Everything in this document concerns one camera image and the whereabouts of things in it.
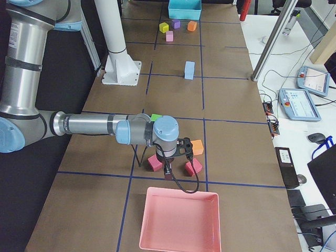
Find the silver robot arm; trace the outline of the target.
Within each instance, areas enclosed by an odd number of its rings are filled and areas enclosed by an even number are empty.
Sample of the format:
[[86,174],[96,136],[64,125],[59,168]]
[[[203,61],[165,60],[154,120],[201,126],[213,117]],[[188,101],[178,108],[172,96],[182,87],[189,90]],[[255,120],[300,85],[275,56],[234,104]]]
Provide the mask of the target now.
[[52,137],[77,133],[71,128],[89,87],[75,76],[79,43],[65,38],[66,51],[43,70],[50,35],[81,29],[80,1],[4,1],[1,14],[11,27],[1,80],[1,169],[44,163]]

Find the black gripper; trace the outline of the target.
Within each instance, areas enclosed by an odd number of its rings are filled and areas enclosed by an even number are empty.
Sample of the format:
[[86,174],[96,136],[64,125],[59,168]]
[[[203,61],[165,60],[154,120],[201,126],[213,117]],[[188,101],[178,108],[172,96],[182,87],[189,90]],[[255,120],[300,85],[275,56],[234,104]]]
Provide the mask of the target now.
[[162,156],[156,152],[156,158],[162,164],[165,180],[171,181],[173,179],[171,163],[174,161],[175,157]]

